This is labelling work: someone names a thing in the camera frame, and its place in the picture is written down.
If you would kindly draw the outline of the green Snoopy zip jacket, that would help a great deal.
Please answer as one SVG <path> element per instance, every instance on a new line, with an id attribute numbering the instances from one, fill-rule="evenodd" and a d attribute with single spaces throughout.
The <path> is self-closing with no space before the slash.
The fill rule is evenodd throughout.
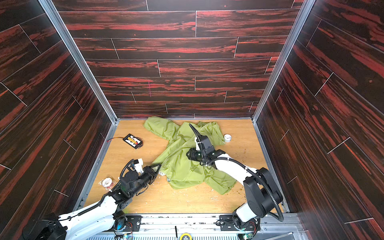
<path id="1" fill-rule="evenodd" d="M 185 189 L 205 182 L 213 190 L 223 195 L 236 184 L 230 175 L 214 167 L 203 167 L 187 158 L 190 148 L 196 146 L 195 133 L 190 123 L 177 125 L 175 122 L 159 117 L 150 117 L 144 128 L 169 143 L 153 164 L 161 164 L 160 172 L 167 176 L 173 189 Z"/>

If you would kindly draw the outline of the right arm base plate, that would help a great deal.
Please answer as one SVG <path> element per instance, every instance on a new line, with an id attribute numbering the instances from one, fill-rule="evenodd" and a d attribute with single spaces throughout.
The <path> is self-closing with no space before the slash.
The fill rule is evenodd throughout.
<path id="1" fill-rule="evenodd" d="M 260 220 L 251 219 L 243 222 L 234 215 L 220 215 L 215 224 L 221 231 L 253 231 L 255 233 L 260 230 Z"/>

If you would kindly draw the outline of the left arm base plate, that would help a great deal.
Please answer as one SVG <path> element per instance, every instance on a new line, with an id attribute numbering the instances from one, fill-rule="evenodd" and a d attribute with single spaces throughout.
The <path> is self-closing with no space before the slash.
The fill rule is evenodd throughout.
<path id="1" fill-rule="evenodd" d="M 142 223 L 141 215 L 125 215 L 114 218 L 113 225 L 107 232 L 138 232 Z"/>

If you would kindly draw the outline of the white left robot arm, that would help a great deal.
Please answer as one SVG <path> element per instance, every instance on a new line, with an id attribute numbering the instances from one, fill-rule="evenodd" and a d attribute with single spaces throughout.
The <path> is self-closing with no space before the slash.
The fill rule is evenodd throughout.
<path id="1" fill-rule="evenodd" d="M 161 164 L 146 166 L 139 174 L 130 169 L 133 162 L 123 168 L 119 182 L 98 202 L 58 217 L 50 215 L 49 220 L 40 220 L 23 239 L 85 240 L 111 229 L 116 221 L 125 218 L 123 209 L 155 181 L 161 168 Z"/>

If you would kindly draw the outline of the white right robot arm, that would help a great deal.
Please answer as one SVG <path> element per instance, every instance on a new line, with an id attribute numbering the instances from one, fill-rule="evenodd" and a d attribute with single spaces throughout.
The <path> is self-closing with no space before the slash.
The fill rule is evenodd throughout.
<path id="1" fill-rule="evenodd" d="M 272 216 L 280 222 L 284 220 L 279 207 L 283 201 L 283 195 L 266 168 L 248 167 L 222 150 L 205 153 L 203 150 L 191 148 L 186 156 L 189 160 L 199 162 L 202 166 L 213 167 L 228 174 L 243 185 L 246 202 L 232 213 L 230 220 L 237 229 L 244 229 L 250 220 L 261 219 L 266 215 Z"/>

